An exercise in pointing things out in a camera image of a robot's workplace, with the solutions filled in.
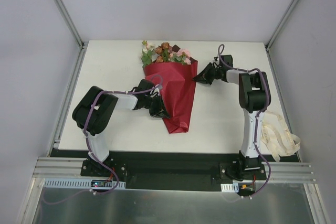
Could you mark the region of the dark red wrapping cloth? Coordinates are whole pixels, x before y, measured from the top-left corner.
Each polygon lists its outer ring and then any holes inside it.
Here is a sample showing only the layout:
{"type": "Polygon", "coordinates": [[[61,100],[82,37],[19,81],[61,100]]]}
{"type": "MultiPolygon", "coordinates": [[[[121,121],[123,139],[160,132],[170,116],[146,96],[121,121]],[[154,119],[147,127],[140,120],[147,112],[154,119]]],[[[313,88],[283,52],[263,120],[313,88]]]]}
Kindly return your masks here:
{"type": "MultiPolygon", "coordinates": [[[[172,46],[173,52],[180,49],[177,45],[172,46]]],[[[197,74],[198,61],[191,57],[191,65],[170,61],[156,63],[156,57],[155,53],[153,62],[143,67],[145,78],[162,85],[160,94],[170,115],[169,119],[163,119],[168,132],[187,133],[196,89],[193,78],[197,74]]]]}

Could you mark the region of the small pink rose stem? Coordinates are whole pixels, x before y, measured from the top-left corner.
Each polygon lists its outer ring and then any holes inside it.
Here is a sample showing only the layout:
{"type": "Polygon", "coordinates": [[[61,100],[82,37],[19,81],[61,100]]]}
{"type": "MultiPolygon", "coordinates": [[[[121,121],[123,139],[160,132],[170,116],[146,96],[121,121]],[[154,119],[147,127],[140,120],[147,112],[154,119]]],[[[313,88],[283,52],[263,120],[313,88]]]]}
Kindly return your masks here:
{"type": "Polygon", "coordinates": [[[180,49],[177,52],[170,53],[170,62],[177,62],[183,65],[191,65],[191,54],[186,49],[180,49]]]}

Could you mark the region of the white rose stem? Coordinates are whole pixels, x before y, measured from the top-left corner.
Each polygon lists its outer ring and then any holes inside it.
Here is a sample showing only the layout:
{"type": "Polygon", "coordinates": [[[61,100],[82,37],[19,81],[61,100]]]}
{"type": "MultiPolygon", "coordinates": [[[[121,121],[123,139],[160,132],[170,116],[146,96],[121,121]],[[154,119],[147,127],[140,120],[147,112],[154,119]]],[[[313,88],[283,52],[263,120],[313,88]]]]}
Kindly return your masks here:
{"type": "Polygon", "coordinates": [[[141,61],[143,67],[150,65],[153,62],[153,56],[155,55],[155,45],[147,40],[142,41],[142,53],[141,61]]]}

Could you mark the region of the cream printed ribbon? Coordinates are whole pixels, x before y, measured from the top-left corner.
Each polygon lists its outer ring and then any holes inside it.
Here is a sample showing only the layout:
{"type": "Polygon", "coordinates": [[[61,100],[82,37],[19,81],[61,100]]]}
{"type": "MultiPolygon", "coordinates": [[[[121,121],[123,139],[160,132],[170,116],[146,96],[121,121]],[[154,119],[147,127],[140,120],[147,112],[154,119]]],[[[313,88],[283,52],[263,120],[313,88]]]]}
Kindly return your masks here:
{"type": "Polygon", "coordinates": [[[301,139],[292,134],[285,119],[278,113],[266,111],[261,126],[261,141],[276,162],[300,150],[301,139]]]}

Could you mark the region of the orange brown rose stem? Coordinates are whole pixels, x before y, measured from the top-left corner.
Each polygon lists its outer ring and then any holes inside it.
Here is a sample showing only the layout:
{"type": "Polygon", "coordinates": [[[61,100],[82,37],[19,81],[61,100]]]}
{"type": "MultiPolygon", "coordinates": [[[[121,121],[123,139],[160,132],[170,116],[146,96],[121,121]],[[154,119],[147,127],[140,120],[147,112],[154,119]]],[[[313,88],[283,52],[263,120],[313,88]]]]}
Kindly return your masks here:
{"type": "Polygon", "coordinates": [[[168,42],[163,42],[160,46],[155,48],[157,54],[156,63],[163,63],[170,61],[170,55],[173,52],[172,46],[168,42]]]}

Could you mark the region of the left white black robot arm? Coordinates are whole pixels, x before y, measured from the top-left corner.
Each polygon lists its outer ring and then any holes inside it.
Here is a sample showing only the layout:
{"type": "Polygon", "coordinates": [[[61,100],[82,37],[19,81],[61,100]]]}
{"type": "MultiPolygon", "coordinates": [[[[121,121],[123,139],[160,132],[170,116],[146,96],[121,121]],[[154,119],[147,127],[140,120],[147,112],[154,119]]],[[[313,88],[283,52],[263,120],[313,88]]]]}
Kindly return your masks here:
{"type": "Polygon", "coordinates": [[[142,79],[131,91],[106,91],[92,86],[75,107],[72,119],[83,132],[88,161],[93,163],[92,169],[99,176],[106,176],[111,170],[111,164],[107,161],[109,149],[100,134],[108,126],[114,110],[147,109],[153,118],[170,118],[160,93],[162,82],[154,84],[142,79]]]}

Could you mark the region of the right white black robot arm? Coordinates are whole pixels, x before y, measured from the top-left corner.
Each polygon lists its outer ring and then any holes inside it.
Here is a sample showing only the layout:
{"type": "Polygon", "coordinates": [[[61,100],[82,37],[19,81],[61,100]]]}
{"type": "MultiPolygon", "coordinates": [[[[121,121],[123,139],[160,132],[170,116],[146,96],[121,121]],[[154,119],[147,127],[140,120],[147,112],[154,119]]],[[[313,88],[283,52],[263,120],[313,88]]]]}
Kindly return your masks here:
{"type": "Polygon", "coordinates": [[[239,105],[244,113],[243,143],[238,160],[225,169],[226,175],[242,181],[263,169],[260,148],[261,126],[271,95],[267,74],[260,70],[244,70],[233,66],[232,55],[220,55],[193,78],[211,85],[214,80],[238,85],[239,105]]]}

